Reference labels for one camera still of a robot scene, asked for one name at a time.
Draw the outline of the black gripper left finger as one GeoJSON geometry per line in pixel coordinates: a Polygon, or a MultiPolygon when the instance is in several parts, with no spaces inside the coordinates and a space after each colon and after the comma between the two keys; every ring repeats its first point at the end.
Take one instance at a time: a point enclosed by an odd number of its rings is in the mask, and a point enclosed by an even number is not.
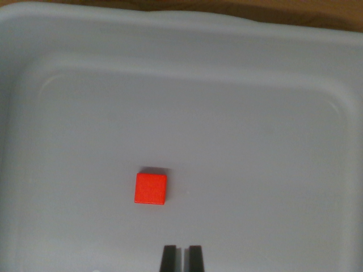
{"type": "Polygon", "coordinates": [[[160,272],[181,271],[181,249],[176,245],[165,245],[163,248],[160,272]]]}

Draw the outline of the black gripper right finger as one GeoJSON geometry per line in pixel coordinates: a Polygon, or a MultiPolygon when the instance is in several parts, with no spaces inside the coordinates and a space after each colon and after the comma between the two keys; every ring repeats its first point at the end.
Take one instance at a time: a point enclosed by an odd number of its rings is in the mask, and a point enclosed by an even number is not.
{"type": "Polygon", "coordinates": [[[201,245],[191,245],[184,250],[184,271],[204,272],[204,259],[201,245]]]}

